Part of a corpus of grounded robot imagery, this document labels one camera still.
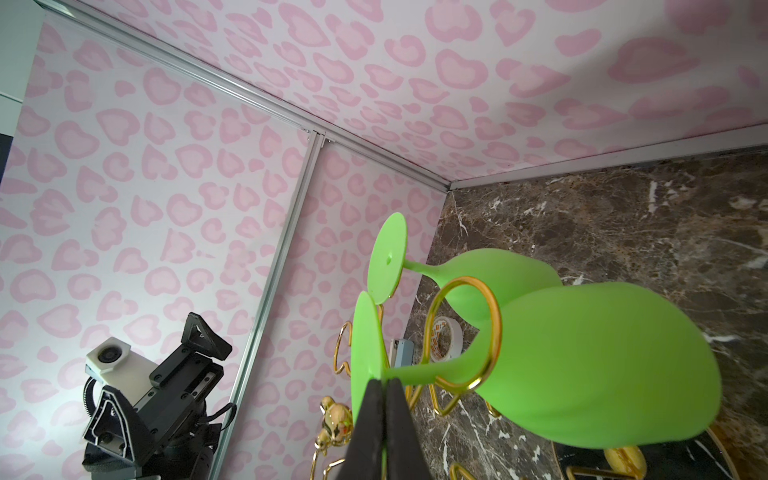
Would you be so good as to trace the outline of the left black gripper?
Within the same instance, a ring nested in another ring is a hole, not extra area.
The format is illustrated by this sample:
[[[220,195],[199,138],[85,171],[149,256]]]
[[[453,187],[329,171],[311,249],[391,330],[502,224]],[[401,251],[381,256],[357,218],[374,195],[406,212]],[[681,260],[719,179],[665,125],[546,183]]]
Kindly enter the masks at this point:
[[[149,374],[150,389],[134,407],[118,389],[102,388],[83,435],[89,445],[125,462],[147,462],[153,441],[168,444],[208,422],[206,398],[219,382],[214,359],[226,360],[233,347],[195,312],[181,344]]]

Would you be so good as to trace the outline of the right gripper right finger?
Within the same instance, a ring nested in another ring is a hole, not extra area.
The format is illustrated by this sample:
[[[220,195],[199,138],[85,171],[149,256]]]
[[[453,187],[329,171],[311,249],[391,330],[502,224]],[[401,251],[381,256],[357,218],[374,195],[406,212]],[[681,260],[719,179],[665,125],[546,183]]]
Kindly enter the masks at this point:
[[[387,382],[385,396],[387,478],[431,480],[413,423],[405,390],[399,379]]]

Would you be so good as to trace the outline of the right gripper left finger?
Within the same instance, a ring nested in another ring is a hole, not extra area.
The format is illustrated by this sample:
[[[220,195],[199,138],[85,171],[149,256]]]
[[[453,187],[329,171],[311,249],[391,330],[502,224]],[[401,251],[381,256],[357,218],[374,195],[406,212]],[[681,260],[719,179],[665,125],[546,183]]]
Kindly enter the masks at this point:
[[[380,380],[368,382],[337,480],[380,480],[385,440],[385,398]]]

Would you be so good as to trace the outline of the green wine glass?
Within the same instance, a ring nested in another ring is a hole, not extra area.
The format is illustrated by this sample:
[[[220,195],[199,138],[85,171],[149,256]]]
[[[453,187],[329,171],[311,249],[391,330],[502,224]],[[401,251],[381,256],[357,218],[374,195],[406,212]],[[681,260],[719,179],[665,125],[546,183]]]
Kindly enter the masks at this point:
[[[685,440],[716,419],[722,382],[702,332],[673,303],[621,282],[538,290],[500,306],[458,358],[391,368],[377,307],[358,297],[352,406],[372,379],[473,391],[557,443],[607,449]]]
[[[491,290],[500,306],[531,292],[563,285],[557,271],[547,263],[507,250],[475,249],[439,265],[426,265],[407,260],[407,248],[407,220],[395,212],[381,227],[369,261],[367,291],[376,304],[393,296],[405,270],[423,275],[441,288],[459,277],[475,278]]]

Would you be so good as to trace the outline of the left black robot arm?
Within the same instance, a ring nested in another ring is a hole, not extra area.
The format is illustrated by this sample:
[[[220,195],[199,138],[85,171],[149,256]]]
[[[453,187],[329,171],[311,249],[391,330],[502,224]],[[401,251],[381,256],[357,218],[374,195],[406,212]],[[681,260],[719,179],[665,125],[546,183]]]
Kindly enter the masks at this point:
[[[207,478],[221,434],[237,413],[232,402],[207,411],[231,352],[194,312],[180,344],[161,363],[115,337],[95,347],[86,356],[83,387],[85,471],[94,479]]]

